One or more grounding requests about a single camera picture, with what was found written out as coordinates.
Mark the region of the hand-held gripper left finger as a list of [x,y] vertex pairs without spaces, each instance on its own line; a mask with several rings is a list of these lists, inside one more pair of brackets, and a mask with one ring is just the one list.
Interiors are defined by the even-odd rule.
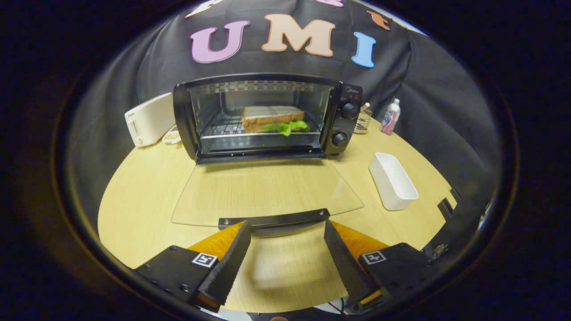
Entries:
[[225,305],[251,242],[241,221],[188,247],[169,246],[135,271],[188,305],[218,312]]

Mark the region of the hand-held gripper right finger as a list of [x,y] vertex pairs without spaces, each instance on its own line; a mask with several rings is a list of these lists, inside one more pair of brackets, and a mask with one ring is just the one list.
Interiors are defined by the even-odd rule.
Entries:
[[323,238],[348,292],[348,308],[399,303],[421,291],[438,273],[432,258],[407,243],[389,246],[330,220]]

